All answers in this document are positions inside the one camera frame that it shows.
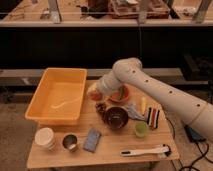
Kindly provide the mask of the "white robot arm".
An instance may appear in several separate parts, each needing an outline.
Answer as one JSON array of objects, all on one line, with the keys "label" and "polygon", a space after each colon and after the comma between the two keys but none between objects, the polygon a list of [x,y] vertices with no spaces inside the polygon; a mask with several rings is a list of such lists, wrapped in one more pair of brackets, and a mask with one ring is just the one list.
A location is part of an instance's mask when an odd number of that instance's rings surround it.
[{"label": "white robot arm", "polygon": [[145,92],[213,143],[213,105],[150,77],[142,71],[142,63],[138,58],[116,61],[109,73],[88,88],[87,95],[94,101],[101,101],[123,84]]}]

